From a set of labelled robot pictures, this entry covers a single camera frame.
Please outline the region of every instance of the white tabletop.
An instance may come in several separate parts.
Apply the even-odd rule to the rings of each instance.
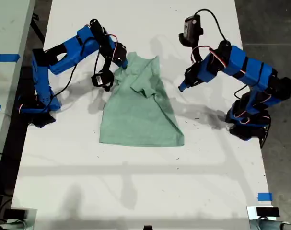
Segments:
[[[17,63],[0,63],[0,152],[9,129],[34,5],[34,0],[0,0],[0,54],[20,55]]]
[[[217,116],[228,111],[242,84],[219,73],[184,93],[177,88],[191,65],[191,49],[179,43],[178,33],[184,19],[201,8],[211,9],[226,38],[241,46],[233,0],[53,1],[45,49],[96,18],[128,52],[159,55],[185,145],[100,144],[102,109],[110,93],[92,86],[96,53],[90,55],[59,97],[57,121],[28,128],[12,207],[37,209],[36,230],[249,229],[246,206],[259,205],[257,193],[268,191],[258,139],[232,136]],[[201,22],[200,45],[216,48],[221,36],[214,19],[202,12]],[[55,92],[66,85],[71,70],[50,74]]]

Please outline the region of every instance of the floor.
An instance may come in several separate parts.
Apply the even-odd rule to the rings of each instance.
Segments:
[[[244,50],[291,78],[291,0],[235,0]],[[281,219],[291,223],[291,98],[269,109],[262,148],[269,190]]]
[[[34,13],[43,34],[46,32],[52,0],[36,0]],[[260,59],[279,72],[279,77],[291,78],[291,0],[235,0],[244,50],[249,57]],[[32,29],[29,30],[20,84],[29,83],[31,78],[31,50],[42,47]],[[279,207],[281,220],[291,223],[291,98],[269,109],[273,120],[268,139],[262,149],[269,190],[273,193],[273,204]],[[22,153],[27,121],[16,118],[10,127],[4,154],[6,152]],[[14,191],[15,181],[3,184],[3,178],[14,178],[18,165],[1,162],[6,173],[0,173],[0,205],[8,201]]]

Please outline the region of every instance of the red wire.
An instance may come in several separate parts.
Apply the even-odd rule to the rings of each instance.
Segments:
[[[112,37],[115,37],[116,38],[116,47],[115,47],[115,49],[113,51],[113,54],[112,54],[112,60],[113,60],[113,58],[115,56],[116,48],[117,48],[117,37],[115,35],[113,35],[113,34],[107,34],[107,36],[112,36]]]
[[[192,53],[191,53],[191,56],[190,56],[190,59],[191,59],[191,61],[192,61],[193,64],[194,64],[194,60],[193,60],[193,58],[192,58],[193,51],[194,51],[196,48],[202,48],[202,47],[207,47],[207,48],[211,49],[210,46],[197,46],[197,47],[194,47],[194,48],[192,49]]]

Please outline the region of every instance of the green shirt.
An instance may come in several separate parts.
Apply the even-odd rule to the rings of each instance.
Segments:
[[[100,142],[128,146],[181,146],[184,135],[160,79],[159,58],[131,52],[127,69],[115,72],[116,86],[104,107]]]

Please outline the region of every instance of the white table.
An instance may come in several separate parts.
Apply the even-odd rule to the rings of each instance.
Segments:
[[[53,1],[45,49],[97,18],[128,51],[159,55],[186,142],[175,148],[100,144],[102,108],[110,93],[92,86],[96,53],[90,55],[59,97],[57,121],[27,132],[12,207],[37,209],[36,230],[140,230],[147,224],[156,230],[249,229],[246,206],[259,205],[257,193],[268,191],[258,139],[241,141],[217,117],[228,111],[242,84],[220,73],[184,93],[177,88],[191,65],[191,49],[179,43],[178,33],[184,19],[201,8],[211,9],[226,38],[241,46],[233,0]],[[217,47],[221,36],[214,19],[202,12],[201,21],[200,45]],[[71,70],[50,75],[55,92]]]
[[[0,0],[0,54],[20,55],[17,63],[0,63],[0,152],[9,129],[34,5],[35,0]]]

